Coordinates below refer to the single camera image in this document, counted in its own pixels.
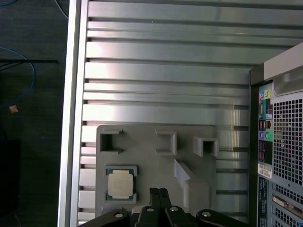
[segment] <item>dark carpet floor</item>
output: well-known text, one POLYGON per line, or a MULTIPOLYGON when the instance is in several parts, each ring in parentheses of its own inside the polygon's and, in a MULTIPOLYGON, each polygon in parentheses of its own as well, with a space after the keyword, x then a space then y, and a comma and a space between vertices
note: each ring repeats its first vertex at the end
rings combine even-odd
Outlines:
MULTIPOLYGON (((59 2, 68 13, 69 1, 59 2)), ((31 67, 24 64, 0 72, 0 129, 8 139, 21 142, 16 214, 22 227, 54 227, 57 223, 67 24, 53 0, 19 0, 0 7, 0 47, 29 59, 59 62, 35 64, 34 89, 18 102, 14 114, 3 105, 30 87, 31 67)), ((16 56, 0 50, 0 59, 4 58, 16 56)), ((2 218, 0 226, 19 226, 15 214, 2 218)))

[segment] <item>label sticker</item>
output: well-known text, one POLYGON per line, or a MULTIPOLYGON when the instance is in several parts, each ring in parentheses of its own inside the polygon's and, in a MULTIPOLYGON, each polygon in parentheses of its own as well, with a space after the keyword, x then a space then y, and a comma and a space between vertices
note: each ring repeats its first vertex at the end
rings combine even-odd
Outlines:
POLYGON ((272 177, 272 169, 263 164, 258 164, 258 174, 271 179, 272 177))
POLYGON ((258 227, 267 227, 267 188, 268 181, 258 177, 258 227))

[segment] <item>rear i/o panel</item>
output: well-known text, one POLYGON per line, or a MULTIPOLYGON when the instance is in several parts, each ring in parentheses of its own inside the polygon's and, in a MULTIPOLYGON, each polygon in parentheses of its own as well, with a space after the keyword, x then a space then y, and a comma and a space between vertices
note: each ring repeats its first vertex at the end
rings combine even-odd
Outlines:
POLYGON ((258 227, 302 227, 303 94, 258 95, 258 227))

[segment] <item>blue cable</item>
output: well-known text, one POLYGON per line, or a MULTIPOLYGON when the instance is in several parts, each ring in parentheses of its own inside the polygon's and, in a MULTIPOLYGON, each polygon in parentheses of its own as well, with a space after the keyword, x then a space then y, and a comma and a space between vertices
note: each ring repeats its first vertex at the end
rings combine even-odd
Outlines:
MULTIPOLYGON (((28 58, 26 58, 26 57, 23 56, 22 54, 20 54, 20 53, 18 53, 18 52, 16 52, 16 51, 13 51, 13 50, 11 50, 11 49, 7 49, 7 48, 4 48, 4 47, 0 47, 0 50, 9 51, 9 52, 11 52, 11 53, 14 53, 14 54, 16 54, 16 55, 22 57, 22 58, 25 59, 25 60, 28 60, 28 58)), ((32 85, 30 86, 30 88, 29 88, 25 93, 23 93, 22 95, 20 95, 18 98, 14 99, 14 100, 12 100, 12 101, 10 101, 10 102, 8 102, 8 103, 5 103, 5 104, 3 104, 3 105, 0 105, 0 109, 7 108, 7 107, 10 107, 10 106, 12 106, 12 105, 15 105, 15 104, 16 104, 17 102, 19 102, 21 99, 26 98, 26 97, 30 94, 30 92, 33 90, 34 85, 35 85, 35 81, 36 81, 36 70, 35 70, 34 65, 33 65, 32 63, 29 63, 29 64, 30 64, 30 66, 32 67, 32 70, 33 70, 33 81, 32 81, 32 85)))
POLYGON ((8 2, 8 3, 3 3, 3 4, 0 4, 0 7, 4 7, 4 6, 9 6, 11 4, 14 4, 15 2, 17 2, 18 0, 13 0, 11 2, 8 2))

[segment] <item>mesh vent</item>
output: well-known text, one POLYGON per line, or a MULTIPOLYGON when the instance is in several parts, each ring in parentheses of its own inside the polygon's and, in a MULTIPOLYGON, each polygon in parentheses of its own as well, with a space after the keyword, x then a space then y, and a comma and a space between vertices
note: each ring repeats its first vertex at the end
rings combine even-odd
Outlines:
POLYGON ((278 222, 277 220, 275 221, 275 227, 284 227, 282 224, 280 224, 280 222, 278 222))
POLYGON ((302 184, 302 99, 274 104, 274 174, 302 184))
POLYGON ((275 183, 273 184, 273 189, 303 205, 303 196, 275 183))
POLYGON ((278 208, 276 208, 275 210, 275 215, 282 221, 284 221, 286 224, 288 224, 290 227, 299 227, 299 222, 296 222, 290 216, 280 211, 278 208))

